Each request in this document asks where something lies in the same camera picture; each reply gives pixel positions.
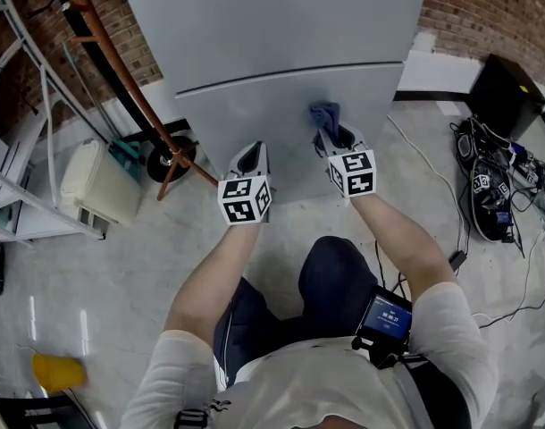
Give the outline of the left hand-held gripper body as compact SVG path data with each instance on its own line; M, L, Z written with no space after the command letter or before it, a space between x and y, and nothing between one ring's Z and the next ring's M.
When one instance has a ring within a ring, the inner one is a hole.
M218 183L218 205L226 223L268 223L273 202L271 171L269 175L258 175L255 168L253 172L238 177L229 168Z

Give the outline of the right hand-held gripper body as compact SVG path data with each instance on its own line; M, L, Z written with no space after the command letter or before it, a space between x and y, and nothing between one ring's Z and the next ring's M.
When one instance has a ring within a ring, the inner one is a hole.
M376 192L377 168L374 152L360 140L351 149L339 149L327 157L331 182L344 198Z

